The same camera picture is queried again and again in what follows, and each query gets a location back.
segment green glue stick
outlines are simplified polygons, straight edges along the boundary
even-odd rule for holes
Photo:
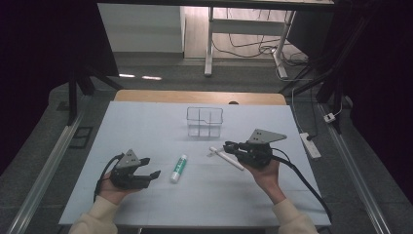
[[[172,183],[178,183],[179,177],[181,176],[182,171],[185,168],[187,161],[188,161],[188,156],[186,156],[185,154],[182,154],[178,160],[178,163],[175,166],[175,169],[173,170],[172,176],[170,177],[170,181]]]

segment clear plastic container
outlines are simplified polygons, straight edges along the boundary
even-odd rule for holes
[[[220,137],[223,109],[188,107],[186,120],[190,137]]]

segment desk leg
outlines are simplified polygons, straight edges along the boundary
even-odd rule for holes
[[[282,37],[280,38],[279,46],[275,51],[273,51],[273,58],[277,65],[277,70],[280,74],[280,78],[285,79],[288,76],[286,75],[285,68],[282,64],[282,47],[285,43],[286,35],[288,35],[289,28],[291,27],[292,18],[294,17],[295,12],[287,12],[286,22],[282,31]]]
[[[206,45],[206,70],[205,77],[212,75],[212,28],[213,28],[213,7],[209,8],[207,45]]]

